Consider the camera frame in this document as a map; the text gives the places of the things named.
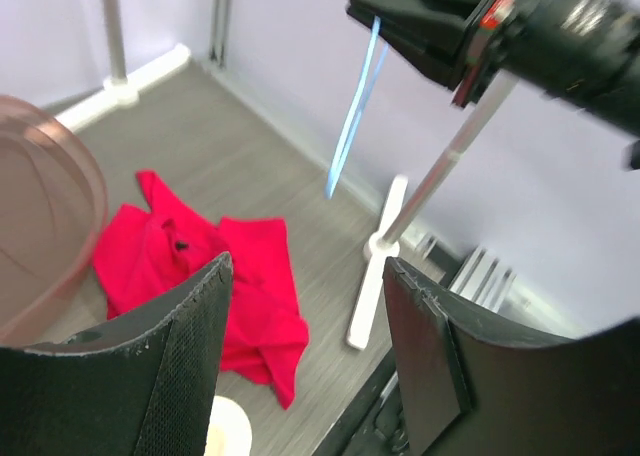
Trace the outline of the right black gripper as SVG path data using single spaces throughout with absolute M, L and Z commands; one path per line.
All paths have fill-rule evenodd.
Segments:
M 457 89 L 452 103 L 477 103 L 500 69 L 507 28 L 541 0 L 348 0 L 347 14 L 371 28 L 432 82 Z

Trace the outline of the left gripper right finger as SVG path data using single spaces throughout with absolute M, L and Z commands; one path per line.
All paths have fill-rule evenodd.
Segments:
M 400 258 L 387 317 L 415 455 L 635 455 L 639 322 L 569 339 L 447 290 Z

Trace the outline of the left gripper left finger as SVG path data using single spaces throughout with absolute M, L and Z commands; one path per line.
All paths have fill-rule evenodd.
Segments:
M 227 303 L 209 274 L 61 343 L 1 350 L 5 455 L 200 455 Z

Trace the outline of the light blue wire hanger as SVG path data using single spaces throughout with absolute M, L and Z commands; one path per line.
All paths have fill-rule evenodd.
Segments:
M 331 199 L 346 164 L 355 136 L 357 135 L 361 119 L 372 95 L 380 71 L 386 59 L 389 45 L 385 43 L 379 54 L 374 69 L 371 69 L 376 45 L 381 29 L 381 19 L 375 17 L 371 28 L 365 59 L 361 67 L 358 85 L 353 95 L 350 107 L 347 111 L 343 126 L 334 150 L 334 154 L 328 169 L 325 185 L 325 197 Z

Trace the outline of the red t shirt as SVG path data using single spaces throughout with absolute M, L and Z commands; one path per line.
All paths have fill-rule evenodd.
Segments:
M 310 343 L 282 218 L 212 222 L 187 205 L 159 174 L 137 172 L 148 207 L 122 205 L 106 226 L 92 265 L 109 319 L 209 274 L 227 303 L 219 369 L 272 389 L 288 410 Z

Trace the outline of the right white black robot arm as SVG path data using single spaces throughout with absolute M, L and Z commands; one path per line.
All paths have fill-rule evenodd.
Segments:
M 639 11 L 626 0 L 348 0 L 346 12 L 458 107 L 505 70 L 639 135 Z

